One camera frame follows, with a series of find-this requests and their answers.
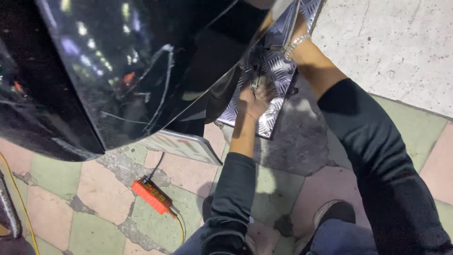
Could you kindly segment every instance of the black long-sleeve shirt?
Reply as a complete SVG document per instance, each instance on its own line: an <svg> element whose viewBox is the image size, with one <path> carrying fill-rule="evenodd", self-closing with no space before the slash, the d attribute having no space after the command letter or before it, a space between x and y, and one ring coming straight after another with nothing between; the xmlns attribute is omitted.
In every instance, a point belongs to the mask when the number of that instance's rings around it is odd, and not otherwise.
<svg viewBox="0 0 453 255"><path fill-rule="evenodd" d="M453 254L433 198L380 105L345 79L331 87L318 106L351 161L379 254ZM253 160L229 153L203 255L242 254L255 182Z"/></svg>

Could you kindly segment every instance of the bracelet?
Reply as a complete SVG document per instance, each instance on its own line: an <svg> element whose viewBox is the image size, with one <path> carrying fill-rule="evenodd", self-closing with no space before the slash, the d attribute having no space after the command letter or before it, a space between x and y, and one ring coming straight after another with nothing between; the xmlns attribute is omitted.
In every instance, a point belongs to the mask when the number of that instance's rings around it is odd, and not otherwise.
<svg viewBox="0 0 453 255"><path fill-rule="evenodd" d="M293 61L290 56L291 54L293 53L293 50L299 45L301 44L302 42L310 39L311 36L310 34L304 34L302 36L299 36L298 38L294 39L294 41L292 43L290 43L288 45L288 47L286 48L286 50L284 51L284 59L287 60L287 61Z"/></svg>

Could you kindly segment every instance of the hand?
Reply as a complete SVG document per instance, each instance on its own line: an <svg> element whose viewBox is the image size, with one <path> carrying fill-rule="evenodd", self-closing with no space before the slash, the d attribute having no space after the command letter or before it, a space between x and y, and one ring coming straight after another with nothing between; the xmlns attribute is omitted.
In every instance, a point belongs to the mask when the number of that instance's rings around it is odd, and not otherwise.
<svg viewBox="0 0 453 255"><path fill-rule="evenodd" d="M290 42L292 43L296 38L307 33L308 28L307 23L305 22L305 16L302 13L298 12Z"/></svg>
<svg viewBox="0 0 453 255"><path fill-rule="evenodd" d="M269 108L269 103L276 96L275 85L270 78L261 76L256 89L250 87L250 81L244 83L237 103L238 115L258 120Z"/></svg>

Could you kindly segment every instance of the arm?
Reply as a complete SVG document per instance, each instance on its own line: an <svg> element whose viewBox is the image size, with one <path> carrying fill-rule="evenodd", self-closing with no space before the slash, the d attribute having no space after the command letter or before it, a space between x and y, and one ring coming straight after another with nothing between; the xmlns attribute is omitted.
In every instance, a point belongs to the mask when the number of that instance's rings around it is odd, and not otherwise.
<svg viewBox="0 0 453 255"><path fill-rule="evenodd" d="M253 146L256 120L275 97L266 82L255 91L245 86L238 102L238 115L222 173L212 201L212 218L202 254L241 254L255 196Z"/></svg>
<svg viewBox="0 0 453 255"><path fill-rule="evenodd" d="M295 38L304 32L300 27ZM385 111L311 41L292 57L352 163L379 253L452 252L433 198Z"/></svg>

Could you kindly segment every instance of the jeans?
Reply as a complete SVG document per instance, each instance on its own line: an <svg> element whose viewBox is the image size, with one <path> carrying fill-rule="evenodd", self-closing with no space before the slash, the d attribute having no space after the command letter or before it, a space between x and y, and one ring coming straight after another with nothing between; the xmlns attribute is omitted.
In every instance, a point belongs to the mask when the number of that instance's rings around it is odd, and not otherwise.
<svg viewBox="0 0 453 255"><path fill-rule="evenodd" d="M173 255L200 255L208 226L204 224ZM377 255L370 229L340 220L327 220L317 229L309 255Z"/></svg>

